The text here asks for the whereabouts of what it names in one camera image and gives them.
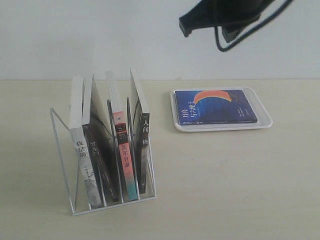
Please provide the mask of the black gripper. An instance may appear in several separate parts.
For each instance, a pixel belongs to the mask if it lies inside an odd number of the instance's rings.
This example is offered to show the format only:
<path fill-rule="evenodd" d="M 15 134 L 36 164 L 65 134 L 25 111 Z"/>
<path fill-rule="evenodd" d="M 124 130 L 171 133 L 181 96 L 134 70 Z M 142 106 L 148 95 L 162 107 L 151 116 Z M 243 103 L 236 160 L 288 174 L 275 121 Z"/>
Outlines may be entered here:
<path fill-rule="evenodd" d="M 193 30 L 221 27 L 224 40 L 230 43 L 259 20 L 272 3 L 272 0 L 201 0 L 179 18 L 179 27 L 184 37 Z"/>

